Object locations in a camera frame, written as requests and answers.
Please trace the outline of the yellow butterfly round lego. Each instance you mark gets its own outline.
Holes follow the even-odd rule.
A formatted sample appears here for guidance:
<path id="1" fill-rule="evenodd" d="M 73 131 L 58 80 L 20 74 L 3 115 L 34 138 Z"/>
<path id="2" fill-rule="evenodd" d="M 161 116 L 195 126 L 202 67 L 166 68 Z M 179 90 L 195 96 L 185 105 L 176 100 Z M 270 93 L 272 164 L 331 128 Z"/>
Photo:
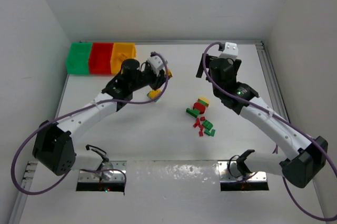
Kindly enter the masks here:
<path id="1" fill-rule="evenodd" d="M 147 97 L 154 101 L 155 99 L 158 99 L 159 96 L 161 95 L 162 91 L 160 89 L 157 90 L 151 90 L 148 92 Z"/>

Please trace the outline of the yellow lego brick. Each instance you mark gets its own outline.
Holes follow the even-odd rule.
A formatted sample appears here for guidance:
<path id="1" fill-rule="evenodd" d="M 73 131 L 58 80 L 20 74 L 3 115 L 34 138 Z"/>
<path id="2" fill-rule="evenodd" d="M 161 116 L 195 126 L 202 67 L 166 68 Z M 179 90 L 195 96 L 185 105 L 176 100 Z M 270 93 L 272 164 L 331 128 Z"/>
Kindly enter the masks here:
<path id="1" fill-rule="evenodd" d="M 172 77 L 173 77 L 172 72 L 171 72 L 170 69 L 168 69 L 168 78 L 170 79 L 170 78 L 172 78 Z"/>

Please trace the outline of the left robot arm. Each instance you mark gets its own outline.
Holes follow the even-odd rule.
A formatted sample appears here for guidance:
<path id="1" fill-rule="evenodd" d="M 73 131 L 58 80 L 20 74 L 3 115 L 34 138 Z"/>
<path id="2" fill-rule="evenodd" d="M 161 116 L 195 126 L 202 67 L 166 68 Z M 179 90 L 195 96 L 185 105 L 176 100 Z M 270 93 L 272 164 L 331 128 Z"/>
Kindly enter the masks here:
<path id="1" fill-rule="evenodd" d="M 76 149 L 75 142 L 99 121 L 131 103 L 135 91 L 146 86 L 152 90 L 167 86 L 169 71 L 162 56 L 153 54 L 146 60 L 145 68 L 140 67 L 136 59 L 125 60 L 120 71 L 90 103 L 57 122 L 42 123 L 33 157 L 57 176 L 71 170 L 98 170 L 107 158 L 89 147 Z"/>

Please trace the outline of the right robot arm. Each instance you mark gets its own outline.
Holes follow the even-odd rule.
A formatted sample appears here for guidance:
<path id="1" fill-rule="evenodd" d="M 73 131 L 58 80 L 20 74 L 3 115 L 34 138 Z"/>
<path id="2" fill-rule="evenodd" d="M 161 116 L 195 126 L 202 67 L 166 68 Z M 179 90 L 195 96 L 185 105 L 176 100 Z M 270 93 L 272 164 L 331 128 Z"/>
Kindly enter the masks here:
<path id="1" fill-rule="evenodd" d="M 206 80 L 213 83 L 213 94 L 237 115 L 257 126 L 283 151 L 283 155 L 273 157 L 255 150 L 246 150 L 230 164 L 233 176 L 246 177 L 248 174 L 264 171 L 287 179 L 298 188 L 306 185 L 325 166 L 324 152 L 328 142 L 319 136 L 310 141 L 282 122 L 280 116 L 268 108 L 257 91 L 236 80 L 241 65 L 239 59 L 202 56 L 196 76 L 200 78 L 208 70 Z"/>

